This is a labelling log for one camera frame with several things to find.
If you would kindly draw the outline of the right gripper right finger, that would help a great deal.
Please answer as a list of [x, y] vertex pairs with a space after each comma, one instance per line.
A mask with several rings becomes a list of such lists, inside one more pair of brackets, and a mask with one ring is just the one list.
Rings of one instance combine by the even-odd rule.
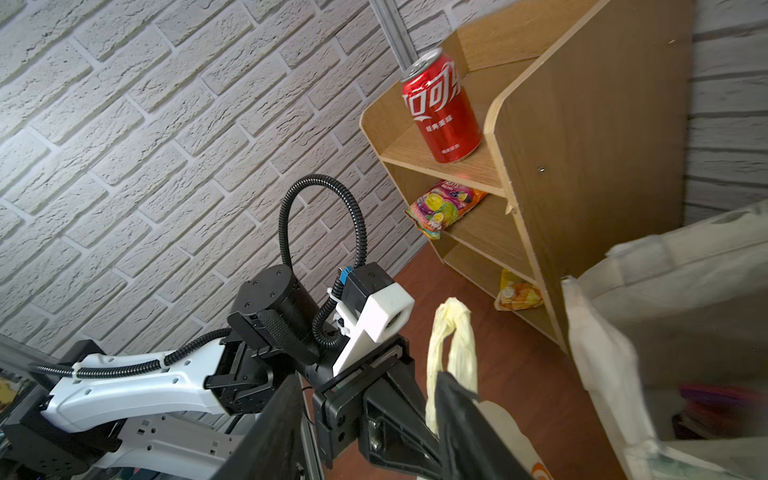
[[435, 407], [443, 479], [529, 479], [475, 405], [476, 395], [448, 372], [437, 375]]

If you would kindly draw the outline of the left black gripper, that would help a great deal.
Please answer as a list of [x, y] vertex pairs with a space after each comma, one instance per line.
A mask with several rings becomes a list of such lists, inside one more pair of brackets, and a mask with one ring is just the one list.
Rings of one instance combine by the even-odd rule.
[[426, 401], [415, 379], [409, 345], [398, 332], [338, 376], [340, 348], [311, 344], [317, 303], [285, 265], [245, 282], [233, 302], [224, 354], [205, 387], [229, 413], [258, 415], [295, 375], [302, 410], [312, 397], [316, 456], [323, 468], [356, 445], [373, 466], [427, 479], [440, 477], [438, 441], [428, 429]]

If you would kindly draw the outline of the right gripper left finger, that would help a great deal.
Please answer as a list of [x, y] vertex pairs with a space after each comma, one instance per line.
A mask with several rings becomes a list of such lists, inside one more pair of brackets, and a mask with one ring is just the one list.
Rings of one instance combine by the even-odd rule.
[[300, 381], [284, 381], [214, 480], [299, 479], [303, 473]]

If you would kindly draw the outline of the thin cream plastic bag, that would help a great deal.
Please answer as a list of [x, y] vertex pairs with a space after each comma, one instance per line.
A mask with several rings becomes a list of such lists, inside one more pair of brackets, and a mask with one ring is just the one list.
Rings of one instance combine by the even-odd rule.
[[475, 405], [513, 456], [531, 474], [529, 479], [550, 479], [552, 474], [529, 438], [521, 431], [512, 415], [502, 406], [483, 401], [478, 395], [478, 359], [471, 312], [456, 298], [449, 298], [435, 312], [430, 337], [426, 382], [427, 406], [425, 420], [429, 430], [438, 438], [435, 407], [437, 375], [452, 374], [461, 386], [476, 395]]

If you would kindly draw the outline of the purple candy bag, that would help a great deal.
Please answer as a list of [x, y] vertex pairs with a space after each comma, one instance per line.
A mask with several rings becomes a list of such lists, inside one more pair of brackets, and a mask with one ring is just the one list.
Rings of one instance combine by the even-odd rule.
[[682, 410], [672, 417], [678, 440], [767, 436], [767, 393], [733, 385], [683, 384]]

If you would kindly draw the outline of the canvas tote bag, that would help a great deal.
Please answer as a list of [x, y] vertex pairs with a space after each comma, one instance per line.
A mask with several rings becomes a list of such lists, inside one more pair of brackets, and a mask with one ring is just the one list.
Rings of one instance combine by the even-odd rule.
[[614, 246], [562, 282], [572, 358], [630, 479], [763, 479], [767, 436], [678, 440], [683, 384], [767, 393], [767, 205]]

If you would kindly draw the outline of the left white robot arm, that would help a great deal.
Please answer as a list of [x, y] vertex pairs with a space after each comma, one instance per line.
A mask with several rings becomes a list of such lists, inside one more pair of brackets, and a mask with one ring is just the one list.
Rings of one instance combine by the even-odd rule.
[[376, 264], [333, 296], [340, 345], [312, 339], [316, 302], [276, 265], [245, 282], [228, 327], [170, 352], [109, 356], [91, 341], [54, 365], [2, 431], [38, 478], [136, 467], [188, 479], [318, 478], [349, 445], [372, 465], [441, 475], [407, 341], [413, 298]]

